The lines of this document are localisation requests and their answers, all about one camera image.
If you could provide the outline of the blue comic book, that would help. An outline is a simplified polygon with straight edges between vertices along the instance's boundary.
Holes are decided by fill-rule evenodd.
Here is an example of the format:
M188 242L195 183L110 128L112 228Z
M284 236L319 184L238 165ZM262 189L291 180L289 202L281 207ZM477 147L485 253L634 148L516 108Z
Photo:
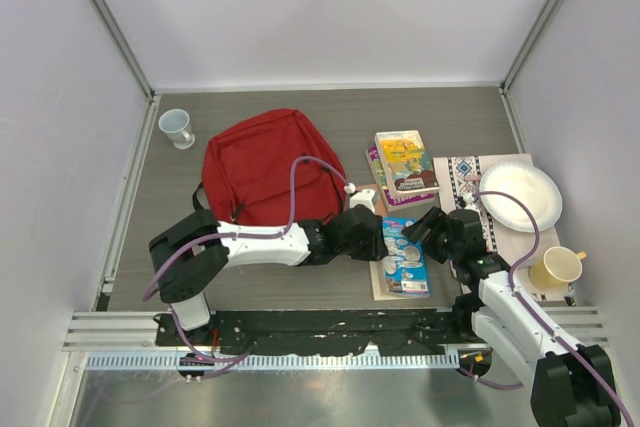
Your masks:
M380 261L369 263L375 301L426 298L431 294L422 247L411 243L402 234L402 230L413 223L412 219L383 218L383 241L388 255Z

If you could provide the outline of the red backpack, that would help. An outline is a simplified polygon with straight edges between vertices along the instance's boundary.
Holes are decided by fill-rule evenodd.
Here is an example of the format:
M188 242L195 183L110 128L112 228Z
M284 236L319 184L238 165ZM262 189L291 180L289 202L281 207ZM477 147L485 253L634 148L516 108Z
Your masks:
M323 222L346 202L345 170L332 147L300 111L276 109L246 119L212 137L205 150L200 188L218 221L278 226L290 214L294 161L312 156L295 173L294 219Z

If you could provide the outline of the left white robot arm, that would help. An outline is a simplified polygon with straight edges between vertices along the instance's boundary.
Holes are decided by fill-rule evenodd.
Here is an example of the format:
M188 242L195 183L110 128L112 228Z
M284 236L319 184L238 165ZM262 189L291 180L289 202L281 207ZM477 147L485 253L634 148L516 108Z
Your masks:
M177 319L179 335L200 346L213 332L204 289L224 268L326 265L339 256L379 261L388 255L382 226L382 217L363 205L326 222L279 227L218 222L211 211L199 210L150 241L154 277L143 298L159 294Z

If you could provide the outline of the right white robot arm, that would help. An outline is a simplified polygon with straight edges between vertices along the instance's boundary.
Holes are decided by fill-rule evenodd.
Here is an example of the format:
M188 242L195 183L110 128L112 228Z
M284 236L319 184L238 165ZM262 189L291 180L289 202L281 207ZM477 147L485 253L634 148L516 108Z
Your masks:
M465 342L480 338L498 353L529 391L538 425L621 423L606 352L569 335L528 295L509 264L488 250L477 212L433 207L403 234L434 260L450 262L469 288L455 301L453 333Z

